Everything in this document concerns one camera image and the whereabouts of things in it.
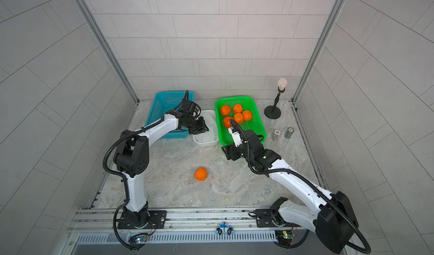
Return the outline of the netted orange front corner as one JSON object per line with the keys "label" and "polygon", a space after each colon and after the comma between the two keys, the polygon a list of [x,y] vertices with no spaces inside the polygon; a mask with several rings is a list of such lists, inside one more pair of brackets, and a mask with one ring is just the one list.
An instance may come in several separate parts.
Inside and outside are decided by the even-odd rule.
{"label": "netted orange front corner", "polygon": [[244,110],[242,112],[242,115],[244,117],[244,121],[246,121],[246,122],[249,122],[249,121],[251,121],[253,119],[253,114],[249,110]]}

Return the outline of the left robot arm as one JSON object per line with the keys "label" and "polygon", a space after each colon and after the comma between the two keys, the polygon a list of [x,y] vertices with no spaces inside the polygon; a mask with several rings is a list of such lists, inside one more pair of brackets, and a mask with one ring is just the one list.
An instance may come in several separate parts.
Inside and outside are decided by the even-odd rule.
{"label": "left robot arm", "polygon": [[181,102],[161,115],[148,126],[136,131],[126,130],[104,156],[102,166],[106,172],[122,178],[125,202],[121,220],[134,227],[144,227],[148,223],[148,202],[144,195],[143,172],[149,165],[149,148],[161,137],[175,130],[188,130],[191,135],[209,131],[201,108],[189,100],[185,92]]}

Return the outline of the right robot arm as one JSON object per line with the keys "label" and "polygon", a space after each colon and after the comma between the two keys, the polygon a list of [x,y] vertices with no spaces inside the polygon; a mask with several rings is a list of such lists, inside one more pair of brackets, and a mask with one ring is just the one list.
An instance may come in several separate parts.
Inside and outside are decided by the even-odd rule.
{"label": "right robot arm", "polygon": [[296,195],[304,206],[295,210],[283,201],[273,207],[276,223],[295,223],[315,232],[318,239],[330,251],[339,254],[348,246],[369,254],[371,247],[358,228],[358,222],[348,197],[342,192],[333,194],[308,180],[276,152],[265,149],[259,135],[243,130],[233,119],[229,120],[229,133],[233,143],[222,150],[229,160],[244,158],[248,168],[256,175],[265,175],[277,181]]}

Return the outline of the white plastic tub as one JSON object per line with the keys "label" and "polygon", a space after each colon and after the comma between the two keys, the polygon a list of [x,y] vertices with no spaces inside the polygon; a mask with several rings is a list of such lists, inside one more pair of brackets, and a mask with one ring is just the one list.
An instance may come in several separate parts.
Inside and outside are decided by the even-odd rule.
{"label": "white plastic tub", "polygon": [[203,110],[201,116],[205,120],[205,124],[209,131],[193,135],[193,141],[199,147],[208,147],[216,145],[219,142],[218,126],[216,121],[216,115],[214,110]]}

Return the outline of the teal plastic basket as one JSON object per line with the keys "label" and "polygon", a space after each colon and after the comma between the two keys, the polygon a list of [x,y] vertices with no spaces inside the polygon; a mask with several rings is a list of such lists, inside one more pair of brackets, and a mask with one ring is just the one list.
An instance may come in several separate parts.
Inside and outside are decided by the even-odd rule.
{"label": "teal plastic basket", "polygon": [[[185,97],[185,91],[164,91],[155,95],[148,114],[145,126],[152,124],[161,118],[161,115],[174,109]],[[188,136],[187,129],[174,130],[167,133],[162,139],[185,139]]]}

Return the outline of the black stand with bulb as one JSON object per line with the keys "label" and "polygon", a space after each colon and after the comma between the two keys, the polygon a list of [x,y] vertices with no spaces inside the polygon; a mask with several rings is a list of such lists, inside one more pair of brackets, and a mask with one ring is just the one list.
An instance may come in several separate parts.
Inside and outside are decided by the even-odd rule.
{"label": "black stand with bulb", "polygon": [[281,116],[281,110],[277,107],[281,94],[285,92],[288,81],[285,78],[278,80],[278,94],[274,100],[273,105],[269,105],[264,109],[264,115],[269,119],[278,119]]}

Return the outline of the green plastic basket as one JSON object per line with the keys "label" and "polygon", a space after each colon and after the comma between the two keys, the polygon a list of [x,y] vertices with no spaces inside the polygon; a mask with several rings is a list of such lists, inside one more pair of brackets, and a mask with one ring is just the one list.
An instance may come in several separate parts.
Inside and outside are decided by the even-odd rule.
{"label": "green plastic basket", "polygon": [[[220,107],[222,107],[223,105],[229,105],[232,110],[235,104],[241,104],[243,107],[243,111],[249,110],[253,114],[253,119],[249,122],[245,121],[242,125],[240,125],[241,128],[243,130],[253,130],[257,135],[262,135],[263,136],[262,142],[264,142],[265,139],[267,138],[267,134],[264,129],[261,116],[259,114],[255,101],[248,96],[233,96],[233,97],[221,98],[215,102],[215,113],[216,113],[216,121],[218,126],[218,135],[219,135],[220,144],[222,146],[225,146],[225,145],[232,144],[234,142],[232,136],[228,132],[228,129],[225,128],[223,125],[223,119],[225,117],[223,117],[220,114]],[[233,110],[231,114],[228,116],[234,117]]]}

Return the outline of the toy car sticker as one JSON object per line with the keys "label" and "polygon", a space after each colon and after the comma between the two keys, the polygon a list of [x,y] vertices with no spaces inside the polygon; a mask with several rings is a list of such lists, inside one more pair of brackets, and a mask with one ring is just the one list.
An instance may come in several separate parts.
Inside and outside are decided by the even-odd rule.
{"label": "toy car sticker", "polygon": [[231,235],[234,228],[231,227],[227,222],[222,222],[215,230],[218,235]]}

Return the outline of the right circuit board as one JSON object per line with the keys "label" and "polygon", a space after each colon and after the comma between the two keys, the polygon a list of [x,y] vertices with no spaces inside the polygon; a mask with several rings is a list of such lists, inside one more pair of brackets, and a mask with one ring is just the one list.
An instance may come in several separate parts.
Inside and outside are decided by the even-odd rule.
{"label": "right circuit board", "polygon": [[281,246],[290,246],[292,244],[293,239],[295,238],[295,234],[292,231],[275,231],[275,238],[277,244]]}

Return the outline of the circuit board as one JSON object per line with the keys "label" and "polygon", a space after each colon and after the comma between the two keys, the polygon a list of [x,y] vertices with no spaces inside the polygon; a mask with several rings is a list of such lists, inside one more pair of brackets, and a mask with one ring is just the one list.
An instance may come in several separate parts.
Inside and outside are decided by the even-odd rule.
{"label": "circuit board", "polygon": [[140,233],[140,234],[136,234],[133,235],[129,238],[128,243],[131,245],[137,244],[137,245],[141,245],[141,244],[145,244],[149,239],[149,233],[145,232],[145,233]]}
{"label": "circuit board", "polygon": [[292,231],[275,231],[275,238],[277,244],[281,246],[290,246],[292,244],[293,239],[295,238],[295,234]]}

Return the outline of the left circuit board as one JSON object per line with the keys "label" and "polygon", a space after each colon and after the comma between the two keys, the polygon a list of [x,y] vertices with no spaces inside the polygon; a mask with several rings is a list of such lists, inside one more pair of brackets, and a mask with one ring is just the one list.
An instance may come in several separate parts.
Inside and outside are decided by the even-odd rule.
{"label": "left circuit board", "polygon": [[129,238],[128,243],[131,245],[137,244],[137,245],[141,245],[141,244],[145,244],[149,239],[149,233],[145,232],[145,233],[140,233],[140,234],[136,234],[133,235]]}

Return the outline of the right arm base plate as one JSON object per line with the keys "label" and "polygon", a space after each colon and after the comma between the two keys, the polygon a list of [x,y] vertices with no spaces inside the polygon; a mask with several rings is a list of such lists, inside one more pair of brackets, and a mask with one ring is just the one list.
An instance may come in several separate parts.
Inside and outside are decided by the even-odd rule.
{"label": "right arm base plate", "polygon": [[258,228],[270,228],[280,226],[273,220],[271,211],[269,209],[255,209],[249,212],[249,216],[255,219]]}

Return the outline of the aluminium front rail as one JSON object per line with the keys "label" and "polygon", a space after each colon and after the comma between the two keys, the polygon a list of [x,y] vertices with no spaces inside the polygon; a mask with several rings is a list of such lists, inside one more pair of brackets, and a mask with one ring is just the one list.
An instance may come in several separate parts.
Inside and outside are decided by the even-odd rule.
{"label": "aluminium front rail", "polygon": [[[299,210],[302,205],[291,201],[289,205]],[[274,206],[269,207],[218,207],[218,208],[160,208],[150,211],[166,211],[167,217],[163,229],[121,230],[116,221],[122,212],[115,213],[113,209],[80,210],[74,215],[67,228],[69,233],[105,234],[113,236],[118,232],[122,239],[139,234],[149,233],[153,241],[188,241],[188,240],[229,240],[229,239],[275,239],[275,231],[292,231],[294,234],[305,232],[304,227],[295,223],[279,222],[279,227],[258,228],[249,212],[255,209],[269,209],[274,221],[277,212]],[[218,235],[216,228],[227,222],[234,231],[231,235]]]}

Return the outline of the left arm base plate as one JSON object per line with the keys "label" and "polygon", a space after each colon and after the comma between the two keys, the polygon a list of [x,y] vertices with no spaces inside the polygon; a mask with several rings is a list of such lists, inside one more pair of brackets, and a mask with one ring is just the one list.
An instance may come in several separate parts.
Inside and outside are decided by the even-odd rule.
{"label": "left arm base plate", "polygon": [[117,219],[117,228],[121,230],[139,230],[139,229],[163,229],[167,217],[166,211],[148,211],[132,212],[126,210],[121,217]]}

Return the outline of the aluminium corner post left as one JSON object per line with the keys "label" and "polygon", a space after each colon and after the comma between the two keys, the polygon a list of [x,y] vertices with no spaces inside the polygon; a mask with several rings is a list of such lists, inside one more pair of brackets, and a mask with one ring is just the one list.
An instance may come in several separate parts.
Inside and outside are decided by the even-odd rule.
{"label": "aluminium corner post left", "polygon": [[121,79],[123,84],[125,85],[128,93],[132,97],[133,101],[136,103],[136,105],[139,104],[140,100],[137,98],[131,84],[129,83],[125,73],[123,72],[123,69],[121,65],[119,64],[118,60],[116,59],[111,47],[109,46],[108,41],[104,37],[101,29],[97,25],[97,21],[93,17],[89,7],[87,6],[85,0],[73,0],[76,4],[78,10],[80,11],[82,17],[84,18],[85,22],[87,23],[91,33],[96,38],[96,41],[98,42],[99,46],[101,47],[103,53],[105,54],[106,58],[108,59],[109,63],[115,70],[115,73],[118,75],[118,77]]}

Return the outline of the aluminium corner post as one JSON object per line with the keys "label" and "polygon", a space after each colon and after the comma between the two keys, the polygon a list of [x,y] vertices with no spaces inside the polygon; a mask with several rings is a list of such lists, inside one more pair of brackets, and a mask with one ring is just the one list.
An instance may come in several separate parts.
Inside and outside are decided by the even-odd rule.
{"label": "aluminium corner post", "polygon": [[104,37],[101,29],[97,25],[97,21],[93,17],[89,7],[87,6],[85,0],[73,0],[76,4],[78,10],[80,11],[82,17],[84,18],[85,22],[87,23],[91,33],[96,38],[96,41],[98,42],[99,46],[101,47],[103,53],[105,54],[106,58],[108,59],[109,63],[115,70],[115,73],[118,75],[118,77],[121,79],[123,84],[125,85],[128,93],[132,97],[133,101],[136,103],[136,105],[139,104],[140,100],[137,98],[131,84],[129,83],[125,73],[123,72],[123,69],[121,65],[119,64],[118,60],[116,59],[111,47],[109,46],[108,41]]}
{"label": "aluminium corner post", "polygon": [[304,89],[305,84],[307,83],[309,75],[313,71],[313,68],[316,64],[316,61],[318,60],[318,58],[321,54],[321,51],[322,51],[323,47],[325,46],[325,43],[326,43],[326,41],[327,41],[331,31],[332,31],[334,24],[337,21],[337,18],[341,12],[342,7],[345,4],[345,1],[346,0],[336,0],[332,9],[331,9],[330,15],[329,15],[329,17],[326,21],[326,24],[325,24],[325,26],[321,32],[321,35],[320,35],[318,42],[315,46],[313,54],[312,54],[310,60],[308,61],[308,64],[307,64],[307,67],[305,69],[304,75],[302,76],[301,82],[300,82],[300,84],[296,90],[294,98],[292,99],[292,102],[294,104],[296,104],[296,102],[298,101],[298,99],[301,96],[302,90]]}

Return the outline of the aluminium corner post right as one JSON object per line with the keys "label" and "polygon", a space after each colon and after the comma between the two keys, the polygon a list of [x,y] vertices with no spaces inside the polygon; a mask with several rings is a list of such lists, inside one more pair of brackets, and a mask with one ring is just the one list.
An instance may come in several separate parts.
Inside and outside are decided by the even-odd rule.
{"label": "aluminium corner post right", "polygon": [[313,54],[312,54],[310,60],[308,61],[308,64],[307,64],[307,67],[305,69],[304,75],[302,76],[301,82],[300,82],[300,84],[296,90],[294,98],[292,99],[292,102],[294,104],[296,104],[296,102],[298,101],[298,99],[301,96],[302,90],[304,89],[305,84],[307,83],[309,75],[313,71],[313,68],[316,64],[316,61],[318,60],[318,58],[321,54],[321,51],[322,51],[323,47],[325,46],[325,43],[326,43],[326,41],[327,41],[331,31],[332,31],[334,24],[337,21],[337,18],[341,12],[342,7],[345,4],[345,1],[346,0],[336,0],[332,9],[331,9],[330,15],[329,15],[329,17],[326,21],[326,24],[325,24],[325,26],[321,32],[321,35],[320,35],[318,42],[315,46]]}

